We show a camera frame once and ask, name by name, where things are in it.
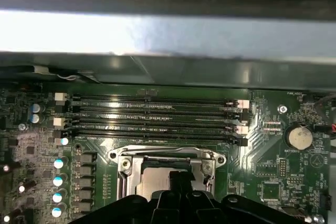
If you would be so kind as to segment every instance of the black memory slot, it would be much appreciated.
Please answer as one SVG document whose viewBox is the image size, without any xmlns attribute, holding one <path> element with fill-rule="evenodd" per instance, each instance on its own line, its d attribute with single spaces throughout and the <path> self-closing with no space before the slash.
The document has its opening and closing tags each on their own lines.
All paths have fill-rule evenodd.
<svg viewBox="0 0 336 224">
<path fill-rule="evenodd" d="M 234 127 L 233 123 L 201 123 L 201 122 L 174 122 L 174 121 L 141 121 L 127 119 L 104 119 L 104 118 L 80 118 L 78 123 L 101 123 L 101 124 L 133 124 L 133 125 L 155 125 L 155 126 L 179 126 L 179 127 L 199 127 L 199 128 L 224 128 Z"/>
<path fill-rule="evenodd" d="M 80 112 L 101 112 L 101 113 L 118 113 L 118 112 L 131 112 L 131 113 L 146 113 L 146 114 L 167 114 L 167 115 L 215 115 L 222 116 L 227 119 L 238 118 L 238 113 L 230 111 L 206 111 L 206 110 L 168 110 L 168 109 L 141 109 L 141 108 L 104 108 L 104 107 L 84 107 L 79 108 Z"/>
<path fill-rule="evenodd" d="M 78 118 L 99 118 L 99 119 L 127 119 L 127 120 L 142 120 L 142 121 L 179 121 L 179 122 L 227 122 L 227 119 L 222 116 L 210 115 L 166 115 L 166 114 L 146 114 L 146 113 L 97 113 L 97 112 L 82 112 Z"/>
<path fill-rule="evenodd" d="M 223 128 L 198 128 L 183 126 L 150 126 L 134 124 L 103 124 L 103 123 L 78 123 L 72 129 L 99 130 L 99 131 L 126 131 L 126 132 L 161 132 L 161 133 L 181 133 L 181 134 L 210 134 L 221 135 L 235 133 L 235 127 Z"/>
<path fill-rule="evenodd" d="M 232 141 L 232 135 L 196 135 L 196 134 L 176 134 L 168 132 L 113 132 L 113 131 L 94 131 L 94 130 L 73 130 L 76 135 L 100 135 L 110 137 L 133 136 L 141 138 L 162 138 L 166 140 L 213 140 L 213 141 Z"/>
<path fill-rule="evenodd" d="M 157 98 L 157 97 L 125 97 L 125 96 L 116 96 L 116 95 L 78 95 L 77 98 L 80 101 L 85 100 L 100 100 L 101 102 L 115 101 L 115 102 L 153 102 L 153 103 L 162 103 L 166 105 L 176 104 L 176 105 L 186 105 L 186 104 L 197 104 L 197 105 L 219 105 L 224 106 L 225 103 L 235 103 L 237 100 L 234 99 L 223 99 L 223 100 L 186 100 L 186 99 L 169 99 L 169 98 Z"/>
</svg>

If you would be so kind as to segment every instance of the dimm slot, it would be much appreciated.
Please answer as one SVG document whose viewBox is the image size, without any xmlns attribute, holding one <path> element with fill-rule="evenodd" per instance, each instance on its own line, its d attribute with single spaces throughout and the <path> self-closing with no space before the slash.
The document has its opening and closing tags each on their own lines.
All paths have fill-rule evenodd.
<svg viewBox="0 0 336 224">
<path fill-rule="evenodd" d="M 196 127 L 79 123 L 79 124 L 73 125 L 71 128 L 85 129 L 85 130 L 101 130 L 101 131 L 167 132 L 167 133 L 181 133 L 181 134 L 211 134 L 211 135 L 235 133 L 234 127 L 224 127 L 221 129 L 207 129 L 207 128 L 196 128 Z"/>
<path fill-rule="evenodd" d="M 186 99 L 169 99 L 169 98 L 157 98 L 157 97 L 125 97 L 118 95 L 77 95 L 74 96 L 76 99 L 80 99 L 81 101 L 85 100 L 100 100 L 102 102 L 106 101 L 121 101 L 121 102 L 135 102 L 135 101 L 148 101 L 148 102 L 156 102 L 156 103 L 166 103 L 168 105 L 174 103 L 176 105 L 180 104 L 208 104 L 208 105 L 221 105 L 223 106 L 225 103 L 236 103 L 237 100 L 234 99 L 222 99 L 222 100 L 186 100 Z"/>
<path fill-rule="evenodd" d="M 79 123 L 112 123 L 112 124 L 135 124 L 135 125 L 156 125 L 156 126 L 180 126 L 180 127 L 204 127 L 204 128 L 222 128 L 225 126 L 235 126 L 231 123 L 199 123 L 199 122 L 174 122 L 174 121 L 140 121 L 140 120 L 112 120 L 103 118 L 80 118 Z"/>
<path fill-rule="evenodd" d="M 161 114 L 140 114 L 140 113 L 78 113 L 83 118 L 101 118 L 101 119 L 130 119 L 146 121 L 182 121 L 182 122 L 227 122 L 222 116 L 202 116 L 202 115 L 161 115 Z"/>
<path fill-rule="evenodd" d="M 136 137 L 156 137 L 162 139 L 195 139 L 195 140 L 215 140 L 215 141 L 230 141 L 235 139 L 232 135 L 195 135 L 195 134 L 176 134 L 176 133 L 159 133 L 159 132 L 113 132 L 113 131 L 93 131 L 93 130 L 78 130 L 74 131 L 75 135 L 78 134 L 93 134 L 105 136 L 136 136 Z"/>
</svg>

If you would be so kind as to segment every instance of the cable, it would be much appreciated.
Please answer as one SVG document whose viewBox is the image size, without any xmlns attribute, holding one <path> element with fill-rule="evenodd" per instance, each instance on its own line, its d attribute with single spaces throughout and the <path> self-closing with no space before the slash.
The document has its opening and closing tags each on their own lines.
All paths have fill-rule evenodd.
<svg viewBox="0 0 336 224">
<path fill-rule="evenodd" d="M 70 75 L 70 76 L 61 76 L 61 75 L 57 74 L 57 77 L 59 77 L 61 79 L 64 79 L 64 80 L 67 80 L 67 81 L 75 81 L 79 78 L 79 76 L 75 76 L 74 74 Z"/>
<path fill-rule="evenodd" d="M 314 104 L 314 108 L 315 108 L 317 114 L 320 117 L 322 117 L 322 119 L 324 121 L 326 121 L 329 125 L 332 125 L 333 120 L 331 118 L 327 117 L 327 115 L 324 113 L 324 111 L 322 110 L 322 108 L 323 108 L 323 103 L 329 102 L 330 100 L 332 100 L 334 98 L 336 98 L 336 94 L 331 94 L 331 95 L 328 95 L 326 97 L 321 98 L 319 101 L 317 101 Z"/>
</svg>

